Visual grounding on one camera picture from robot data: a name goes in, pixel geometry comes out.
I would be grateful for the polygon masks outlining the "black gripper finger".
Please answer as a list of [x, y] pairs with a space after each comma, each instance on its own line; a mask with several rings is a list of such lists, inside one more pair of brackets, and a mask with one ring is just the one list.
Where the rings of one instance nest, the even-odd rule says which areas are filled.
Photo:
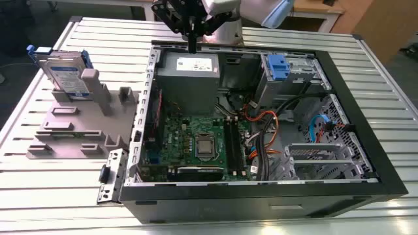
[[151, 4], [151, 10], [156, 17], [163, 21], [167, 27], [175, 34], [180, 34], [184, 41], [187, 41], [188, 53], [192, 53], [192, 19], [187, 19], [184, 22], [173, 22], [168, 17], [168, 10], [163, 0], [153, 0]]
[[220, 13], [211, 16], [204, 22], [193, 22], [192, 25], [192, 53], [196, 53], [200, 48], [200, 44], [205, 41], [205, 37], [209, 40], [215, 40], [212, 44], [229, 44], [229, 39], [235, 39], [233, 30], [228, 30], [228, 26], [235, 26], [236, 19], [232, 13]]

